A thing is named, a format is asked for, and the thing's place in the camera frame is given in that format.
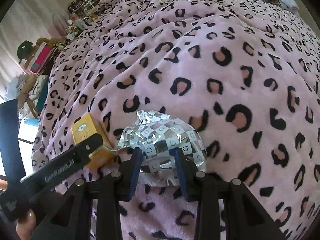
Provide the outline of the person's hand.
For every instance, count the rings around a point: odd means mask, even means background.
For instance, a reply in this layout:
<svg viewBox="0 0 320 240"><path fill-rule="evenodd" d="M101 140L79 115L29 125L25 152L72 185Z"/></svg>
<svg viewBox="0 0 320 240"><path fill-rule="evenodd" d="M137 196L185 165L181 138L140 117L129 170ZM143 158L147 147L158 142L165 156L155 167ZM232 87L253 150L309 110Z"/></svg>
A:
<svg viewBox="0 0 320 240"><path fill-rule="evenodd" d="M36 228L36 215L33 210L28 210L23 218L20 218L16 225L16 232L21 240L29 240Z"/></svg>

